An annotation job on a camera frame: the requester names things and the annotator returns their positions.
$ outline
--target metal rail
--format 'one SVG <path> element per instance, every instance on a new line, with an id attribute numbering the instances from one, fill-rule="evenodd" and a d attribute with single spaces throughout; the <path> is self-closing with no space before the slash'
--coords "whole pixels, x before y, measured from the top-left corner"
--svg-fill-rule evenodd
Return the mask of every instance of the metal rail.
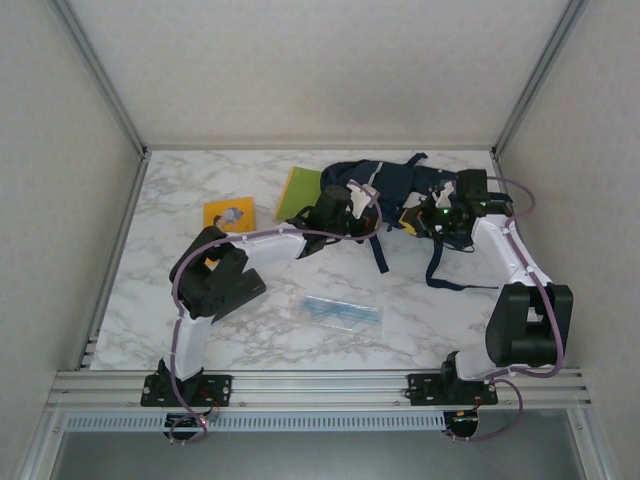
<path id="1" fill-rule="evenodd" d="M 424 373 L 436 373 L 436 370 Z M 179 408 L 140 406 L 144 378 L 152 372 L 60 372 L 45 411 L 180 411 Z M 226 371 L 232 375 L 231 403 L 226 411 L 388 411 L 443 410 L 442 406 L 412 407 L 404 396 L 407 375 L 415 370 L 365 371 Z M 527 409 L 590 407 L 580 370 L 565 369 L 550 379 L 518 375 L 512 380 L 521 390 Z M 499 403 L 487 409 L 518 406 L 510 387 L 496 385 Z M 447 406 L 447 410 L 463 406 Z"/>
<path id="2" fill-rule="evenodd" d="M 511 110 L 511 114 L 509 115 L 507 122 L 504 127 L 502 127 L 500 136 L 494 146 L 494 152 L 498 161 L 513 139 L 513 136 L 518 130 L 518 127 L 522 123 L 525 115 L 529 111 L 529 107 L 533 103 L 533 100 L 540 91 L 542 84 L 549 75 L 553 63 L 560 56 L 560 52 L 566 44 L 571 30 L 578 22 L 580 14 L 584 11 L 588 3 L 589 0 L 570 0 L 567 3 L 567 7 L 562 13 L 560 20 L 558 20 L 551 37 L 547 41 L 536 66 L 533 68 L 533 71 L 529 76 L 527 84 L 522 90 L 515 106 Z"/>
<path id="3" fill-rule="evenodd" d="M 69 40 L 71 40 L 72 45 L 78 52 L 87 72 L 104 98 L 107 107 L 113 114 L 122 132 L 127 136 L 140 159 L 143 159 L 145 155 L 145 148 L 142 140 L 140 139 L 140 135 L 131 121 L 122 100 L 120 100 L 118 93 L 111 84 L 107 72 L 91 46 L 91 42 L 87 38 L 80 22 L 73 13 L 73 9 L 69 5 L 69 2 L 67 2 L 67 0 L 48 0 L 47 3 L 50 5 L 51 10 L 60 21 L 62 28 L 64 28 L 67 33 Z"/>

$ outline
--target white wall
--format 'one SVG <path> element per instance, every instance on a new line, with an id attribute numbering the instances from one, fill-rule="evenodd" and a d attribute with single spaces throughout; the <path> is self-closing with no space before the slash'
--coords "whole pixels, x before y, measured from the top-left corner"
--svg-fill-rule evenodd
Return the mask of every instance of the white wall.
<path id="1" fill-rule="evenodd" d="M 73 368 L 136 167 L 44 0 L 0 3 L 0 477 Z"/>
<path id="2" fill-rule="evenodd" d="M 147 145 L 489 147 L 567 0 L 72 0 Z"/>
<path id="3" fill-rule="evenodd" d="M 591 0 L 502 159 L 537 192 L 523 233 L 575 294 L 582 366 L 625 479 L 640 478 L 640 2 Z"/>

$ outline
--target white marble table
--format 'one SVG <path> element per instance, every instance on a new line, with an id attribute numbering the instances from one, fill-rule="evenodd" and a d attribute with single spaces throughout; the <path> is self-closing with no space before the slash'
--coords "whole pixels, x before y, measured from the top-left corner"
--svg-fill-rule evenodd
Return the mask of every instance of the white marble table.
<path id="1" fill-rule="evenodd" d="M 252 196 L 259 230 L 273 212 L 289 169 L 322 169 L 338 161 L 405 162 L 413 151 L 158 151 L 142 188 L 91 369 L 152 370 L 170 345 L 176 309 L 171 267 L 202 228 L 205 202 Z M 488 152 L 426 151 L 421 164 L 460 170 L 486 168 Z M 368 243 L 341 242 L 300 261 L 259 273 L 264 301 L 233 313 L 210 330 L 208 369 L 435 368 L 446 354 L 483 340 L 496 290 L 451 292 L 425 284 L 430 240 L 401 231 L 380 234 L 391 271 L 378 272 Z M 497 284 L 481 253 L 446 251 L 437 277 Z M 378 338 L 301 323 L 303 293 L 344 298 L 384 309 Z"/>

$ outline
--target book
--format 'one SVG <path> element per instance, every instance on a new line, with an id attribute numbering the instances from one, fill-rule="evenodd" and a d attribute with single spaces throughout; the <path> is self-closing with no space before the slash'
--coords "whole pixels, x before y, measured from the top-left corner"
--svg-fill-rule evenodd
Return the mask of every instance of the book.
<path id="1" fill-rule="evenodd" d="M 236 198 L 204 204 L 204 225 L 215 225 L 223 232 L 252 232 L 256 229 L 253 198 Z"/>
<path id="2" fill-rule="evenodd" d="M 322 172 L 308 168 L 293 167 L 282 189 L 275 219 L 284 222 L 293 218 L 308 205 L 315 205 L 320 197 L 320 175 Z"/>

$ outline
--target backpack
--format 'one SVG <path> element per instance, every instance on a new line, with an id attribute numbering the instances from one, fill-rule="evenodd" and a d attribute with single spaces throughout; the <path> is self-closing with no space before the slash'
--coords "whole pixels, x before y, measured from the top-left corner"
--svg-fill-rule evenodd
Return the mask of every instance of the backpack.
<path id="1" fill-rule="evenodd" d="M 399 223 L 400 217 L 404 213 L 404 204 L 409 195 L 417 192 L 420 195 L 428 196 L 434 191 L 439 191 L 447 182 L 455 181 L 456 173 L 439 168 L 417 165 L 417 163 L 428 158 L 424 153 L 416 153 L 404 165 L 374 160 L 360 160 L 356 162 L 339 162 L 328 166 L 320 177 L 320 186 L 324 190 L 329 185 L 340 185 L 346 187 L 349 180 L 355 180 L 361 185 L 369 184 L 380 194 L 378 203 L 382 211 L 382 221 L 388 224 L 387 231 L 393 228 L 403 229 Z M 450 197 L 452 205 L 455 205 L 455 194 Z M 511 201 L 511 198 L 502 193 L 491 193 L 493 200 Z M 378 236 L 369 239 L 374 257 L 378 264 L 380 273 L 389 271 L 389 267 L 384 258 L 382 245 Z M 425 273 L 425 280 L 432 288 L 447 288 L 449 290 L 461 291 L 465 288 L 496 288 L 482 287 L 478 285 L 459 285 L 447 280 L 433 278 L 433 275 L 442 259 L 443 248 L 457 251 L 473 246 L 471 234 L 447 235 L 442 243 L 433 244 L 433 256 Z"/>

